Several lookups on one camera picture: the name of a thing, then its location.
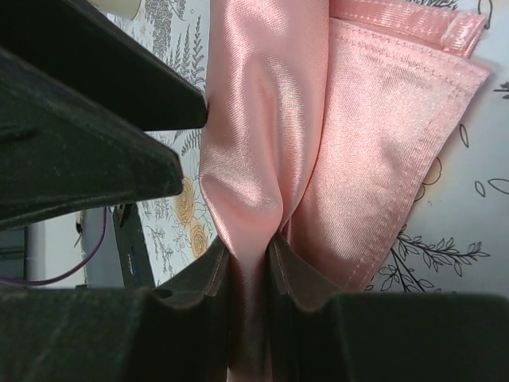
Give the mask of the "salmon pink satin napkin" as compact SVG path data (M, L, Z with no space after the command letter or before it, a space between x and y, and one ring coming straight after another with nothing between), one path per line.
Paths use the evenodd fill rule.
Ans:
M341 290L387 257L488 70L484 15L406 1L214 1L200 187L232 255L227 378L270 380L276 234Z

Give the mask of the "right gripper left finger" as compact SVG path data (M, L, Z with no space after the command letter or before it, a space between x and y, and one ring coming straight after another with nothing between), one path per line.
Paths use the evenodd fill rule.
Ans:
M228 260L214 240L154 289L2 290L2 380L226 380Z

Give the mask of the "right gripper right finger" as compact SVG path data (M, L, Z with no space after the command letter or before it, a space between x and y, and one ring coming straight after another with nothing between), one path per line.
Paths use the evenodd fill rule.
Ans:
M266 256L274 380L507 380L505 298L343 292L281 235Z

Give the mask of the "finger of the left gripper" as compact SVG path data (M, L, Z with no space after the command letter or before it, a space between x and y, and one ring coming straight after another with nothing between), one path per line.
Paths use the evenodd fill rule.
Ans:
M179 194L177 154L1 52L1 226Z
M201 93L87 1L3 1L1 46L143 131L201 128Z

